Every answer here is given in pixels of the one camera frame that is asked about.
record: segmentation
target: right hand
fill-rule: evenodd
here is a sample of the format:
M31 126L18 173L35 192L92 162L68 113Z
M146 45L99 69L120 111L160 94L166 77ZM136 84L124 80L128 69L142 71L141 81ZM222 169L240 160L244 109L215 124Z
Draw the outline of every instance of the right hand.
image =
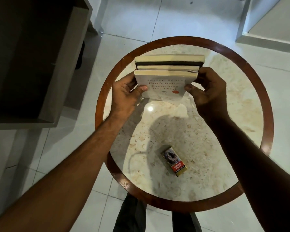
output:
M193 96L197 111L205 122L229 120L226 82L210 67L201 67L194 82L201 84L205 90L194 85L186 85L185 90Z

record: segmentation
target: white tile floor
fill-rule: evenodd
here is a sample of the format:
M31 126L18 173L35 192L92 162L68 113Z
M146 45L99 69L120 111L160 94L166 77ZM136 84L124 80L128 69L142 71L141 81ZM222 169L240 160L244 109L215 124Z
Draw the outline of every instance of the white tile floor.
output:
M38 166L27 165L33 169L24 187L36 183L94 131L98 94L116 62L146 42L176 35L201 36L225 44L254 67L273 106L271 157L290 173L290 54L234 43L242 7L237 0L109 0L102 22L104 36L78 118L62 116L58 127L45 134ZM125 196L126 191L103 165L72 231L112 231ZM245 195L196 214L203 231L263 231ZM172 231L171 221L170 212L148 206L147 231Z

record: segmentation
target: book cover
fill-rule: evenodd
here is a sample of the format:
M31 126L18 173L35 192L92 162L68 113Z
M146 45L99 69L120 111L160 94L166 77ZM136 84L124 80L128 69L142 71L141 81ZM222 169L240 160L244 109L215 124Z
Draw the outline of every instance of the book cover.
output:
M147 85L142 96L179 105L185 94L185 85L191 84L197 73L185 71L135 70L138 85Z

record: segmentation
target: leg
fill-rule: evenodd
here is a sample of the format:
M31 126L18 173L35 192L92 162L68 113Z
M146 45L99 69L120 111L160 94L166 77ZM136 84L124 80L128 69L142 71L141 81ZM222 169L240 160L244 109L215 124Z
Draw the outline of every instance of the leg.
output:
M173 232L202 232L195 213L172 212Z
M147 204L127 194L113 232L145 232Z

